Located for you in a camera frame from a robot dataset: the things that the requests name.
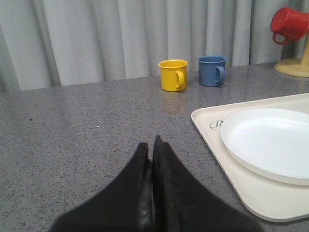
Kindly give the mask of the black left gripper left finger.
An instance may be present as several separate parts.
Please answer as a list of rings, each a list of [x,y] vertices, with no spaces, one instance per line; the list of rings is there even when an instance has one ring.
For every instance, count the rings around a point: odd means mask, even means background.
[[[52,232],[151,232],[152,163],[140,143],[119,175],[100,193],[60,216]]]

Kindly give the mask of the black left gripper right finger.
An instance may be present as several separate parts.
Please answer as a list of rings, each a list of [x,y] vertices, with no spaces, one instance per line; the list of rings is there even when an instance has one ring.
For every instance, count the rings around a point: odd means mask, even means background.
[[[229,206],[186,169],[157,136],[153,150],[154,224],[158,232],[261,232],[257,221]]]

